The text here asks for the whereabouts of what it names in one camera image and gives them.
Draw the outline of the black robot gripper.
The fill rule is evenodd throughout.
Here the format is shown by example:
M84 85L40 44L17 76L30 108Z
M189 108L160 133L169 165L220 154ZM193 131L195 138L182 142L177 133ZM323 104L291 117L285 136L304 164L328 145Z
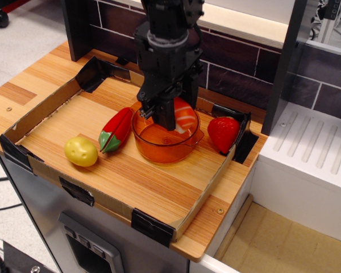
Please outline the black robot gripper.
M154 123L168 131L176 128L174 98L181 97L196 108L199 78L199 43L189 44L189 30L180 36L161 38L151 32L150 22L141 24L134 33L138 66L144 82L137 95L141 102L140 116L153 118Z

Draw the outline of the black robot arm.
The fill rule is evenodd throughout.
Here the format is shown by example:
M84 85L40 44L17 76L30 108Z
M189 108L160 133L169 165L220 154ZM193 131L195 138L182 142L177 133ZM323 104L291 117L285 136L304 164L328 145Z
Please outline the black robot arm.
M195 108L203 71L202 33L197 24L203 1L142 1L147 21L134 33L138 66L144 82L137 95L140 115L172 131L174 100Z

